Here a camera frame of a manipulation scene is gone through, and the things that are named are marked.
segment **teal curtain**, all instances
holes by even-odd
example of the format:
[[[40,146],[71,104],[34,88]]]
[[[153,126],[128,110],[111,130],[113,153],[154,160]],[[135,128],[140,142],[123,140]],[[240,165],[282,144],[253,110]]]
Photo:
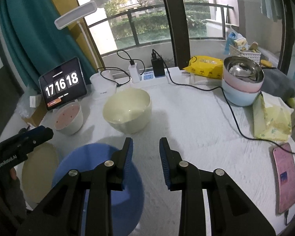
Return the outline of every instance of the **teal curtain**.
[[[41,75],[73,57],[81,62],[86,84],[95,74],[68,28],[56,28],[58,17],[52,0],[0,1],[0,25],[10,56],[24,84],[36,90]]]

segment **yellow package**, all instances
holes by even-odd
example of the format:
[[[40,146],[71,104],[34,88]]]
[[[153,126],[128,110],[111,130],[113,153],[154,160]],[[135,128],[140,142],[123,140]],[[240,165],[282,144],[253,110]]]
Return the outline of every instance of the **yellow package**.
[[[254,136],[286,142],[292,134],[291,112],[281,98],[261,92],[253,104]]]
[[[189,61],[189,66],[184,70],[196,75],[222,79],[223,60],[209,56],[193,56]]]

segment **smartphone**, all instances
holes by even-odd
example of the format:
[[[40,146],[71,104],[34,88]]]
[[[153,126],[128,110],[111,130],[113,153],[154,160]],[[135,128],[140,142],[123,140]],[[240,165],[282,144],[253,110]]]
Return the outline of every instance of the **smartphone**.
[[[282,147],[292,151],[289,143]],[[295,204],[295,163],[293,154],[280,147],[275,147],[272,153],[276,169],[277,213],[282,214]]]

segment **black power adapter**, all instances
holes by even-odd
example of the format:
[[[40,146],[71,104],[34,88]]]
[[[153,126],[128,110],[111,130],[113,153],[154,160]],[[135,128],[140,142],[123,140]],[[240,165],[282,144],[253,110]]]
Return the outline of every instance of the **black power adapter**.
[[[151,63],[155,77],[165,76],[163,59],[161,57],[156,57],[156,53],[154,51],[152,52]]]

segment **cardboard box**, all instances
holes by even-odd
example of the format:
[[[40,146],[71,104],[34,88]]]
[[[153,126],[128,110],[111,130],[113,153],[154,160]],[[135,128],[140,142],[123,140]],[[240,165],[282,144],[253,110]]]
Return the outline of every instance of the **cardboard box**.
[[[41,121],[43,120],[43,118],[45,117],[46,113],[47,113],[47,109],[46,109],[44,101],[42,100],[30,118],[22,118],[22,119],[26,123],[30,123],[33,126],[38,127]]]

